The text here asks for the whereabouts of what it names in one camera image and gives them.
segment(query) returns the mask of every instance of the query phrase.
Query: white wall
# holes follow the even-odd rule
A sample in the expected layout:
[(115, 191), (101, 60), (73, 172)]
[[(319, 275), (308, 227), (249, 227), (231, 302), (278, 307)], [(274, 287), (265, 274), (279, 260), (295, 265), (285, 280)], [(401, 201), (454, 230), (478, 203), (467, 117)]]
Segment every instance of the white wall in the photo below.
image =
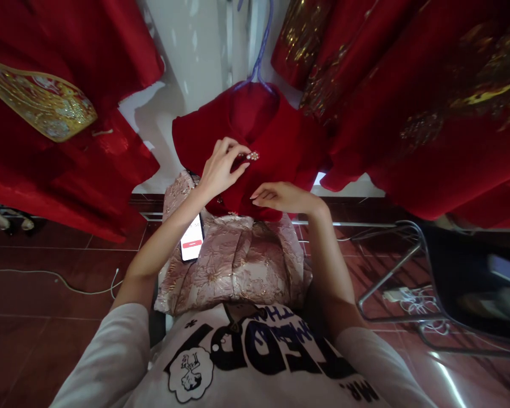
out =
[[(119, 108), (161, 166), (134, 193), (164, 193), (181, 171), (172, 140), (172, 121), (197, 110), (250, 73), (260, 49), (269, 3), (245, 0), (238, 12), (238, 1), (137, 0), (166, 64), (166, 72), (160, 81), (130, 96)], [(280, 78), (270, 64), (288, 3), (274, 1), (274, 18), (261, 73), (265, 81), (279, 86), (297, 107), (301, 92)], [(321, 196), (383, 195), (366, 178), (340, 193), (331, 193), (318, 183), (313, 191)]]

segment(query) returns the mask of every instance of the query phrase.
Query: chair leg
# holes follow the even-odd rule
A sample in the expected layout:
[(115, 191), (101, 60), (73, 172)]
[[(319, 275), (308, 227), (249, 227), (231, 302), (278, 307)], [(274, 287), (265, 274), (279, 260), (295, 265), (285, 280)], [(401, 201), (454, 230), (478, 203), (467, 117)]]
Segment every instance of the chair leg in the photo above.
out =
[(429, 339), (425, 336), (425, 327), (426, 323), (420, 324), (418, 326), (418, 334), (421, 337), (423, 343), (432, 348), (437, 352), (443, 353), (455, 353), (455, 354), (464, 354), (468, 356), (477, 356), (477, 357), (488, 357), (488, 358), (504, 358), (510, 359), (510, 351), (495, 351), (495, 350), (482, 350), (480, 348), (459, 348), (459, 347), (441, 347), (433, 344), (429, 341)]
[(405, 322), (426, 322), (426, 321), (433, 321), (433, 320), (442, 320), (445, 319), (445, 317), (441, 313), (428, 313), (428, 314), (414, 314), (411, 316), (392, 316), (392, 317), (367, 317), (367, 315), (364, 312), (363, 304), (364, 302), (374, 294), (382, 286), (391, 276), (393, 276), (406, 262), (408, 262), (412, 256), (421, 248), (421, 243), (417, 243), (412, 248), (406, 252), (406, 254), (401, 258), (400, 261), (397, 262), (397, 264), (389, 271), (387, 274), (385, 274), (378, 282), (376, 282), (372, 287), (363, 294), (359, 300), (357, 301), (357, 308), (359, 309), (359, 312), (361, 313), (361, 316), (366, 321), (372, 322), (372, 323), (405, 323)]

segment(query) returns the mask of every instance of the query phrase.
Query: red tile floor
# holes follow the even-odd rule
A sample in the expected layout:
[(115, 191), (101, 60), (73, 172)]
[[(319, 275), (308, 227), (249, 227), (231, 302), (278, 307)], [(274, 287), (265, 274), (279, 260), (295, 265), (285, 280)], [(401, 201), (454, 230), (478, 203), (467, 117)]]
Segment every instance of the red tile floor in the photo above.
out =
[[(158, 199), (146, 201), (139, 197), (133, 204), (141, 211), (162, 210)], [(362, 211), (377, 213), (375, 209)], [(337, 220), (355, 218), (355, 214), (353, 207), (333, 205)], [(74, 287), (104, 290), (110, 286), (117, 268), (118, 279), (122, 278), (129, 262), (158, 226), (158, 222), (147, 223), (123, 244), (109, 243), (53, 222), (47, 222), (32, 238), (22, 233), (7, 237), (0, 231), (0, 269), (55, 271)], [(300, 239), (309, 238), (306, 227), (296, 229)], [(337, 227), (336, 233), (343, 237), (360, 230)], [(381, 276), (404, 247), (395, 239), (362, 245), (342, 242), (356, 293), (364, 292)], [(309, 245), (304, 244), (304, 249), (309, 256)], [(409, 285), (428, 281), (422, 260), (406, 265), (399, 277)], [(76, 294), (49, 274), (0, 272), (0, 407), (47, 407), (111, 303), (109, 294)], [(367, 302), (368, 313), (375, 317), (401, 313), (392, 306), (381, 296)], [(436, 354), (407, 326), (380, 324), (372, 328), (399, 352), (439, 407), (510, 407), (510, 361)], [(444, 345), (486, 346), (479, 338), (459, 332), (433, 337)]]

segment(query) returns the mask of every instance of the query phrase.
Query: hand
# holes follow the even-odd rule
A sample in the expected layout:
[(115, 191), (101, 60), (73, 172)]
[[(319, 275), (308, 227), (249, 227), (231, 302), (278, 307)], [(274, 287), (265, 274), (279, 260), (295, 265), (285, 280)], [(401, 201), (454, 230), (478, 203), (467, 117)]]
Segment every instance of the hand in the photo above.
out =
[(256, 206), (286, 213), (313, 215), (326, 206), (318, 196), (283, 181), (261, 184), (252, 194), (251, 199)]
[(240, 153), (248, 154), (251, 150), (228, 137), (215, 143), (214, 152), (206, 161), (197, 187), (204, 192), (208, 201), (233, 185), (249, 167), (249, 163), (243, 163), (231, 173), (232, 163)]

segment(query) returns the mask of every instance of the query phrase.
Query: blue hanger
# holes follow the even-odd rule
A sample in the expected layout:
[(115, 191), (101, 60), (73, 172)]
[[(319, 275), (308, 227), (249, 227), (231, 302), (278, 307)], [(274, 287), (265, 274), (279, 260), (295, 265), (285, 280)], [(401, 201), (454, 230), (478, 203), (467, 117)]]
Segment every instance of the blue hanger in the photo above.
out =
[[(240, 11), (240, 9), (242, 8), (243, 3), (244, 3), (244, 0), (240, 0), (238, 2), (238, 11)], [(242, 83), (238, 84), (236, 86), (236, 88), (234, 88), (235, 91), (239, 90), (241, 87), (252, 82), (253, 79), (255, 78), (255, 72), (257, 72), (257, 79), (259, 80), (259, 82), (264, 86), (264, 88), (267, 91), (269, 91), (271, 94), (275, 95), (275, 92), (272, 90), (272, 88), (270, 88), (268, 86), (268, 84), (262, 80), (262, 77), (261, 77), (262, 56), (265, 53), (266, 42), (268, 41), (268, 34), (270, 33), (270, 23), (272, 22), (273, 14), (274, 14), (274, 1), (270, 0), (270, 12), (268, 13), (268, 21), (266, 23), (265, 34), (263, 35), (263, 38), (262, 38), (261, 49), (259, 50), (259, 55), (257, 57), (257, 60), (255, 61), (255, 64), (253, 65), (253, 72), (251, 72), (251, 75), (249, 76), (248, 79), (246, 79)]]

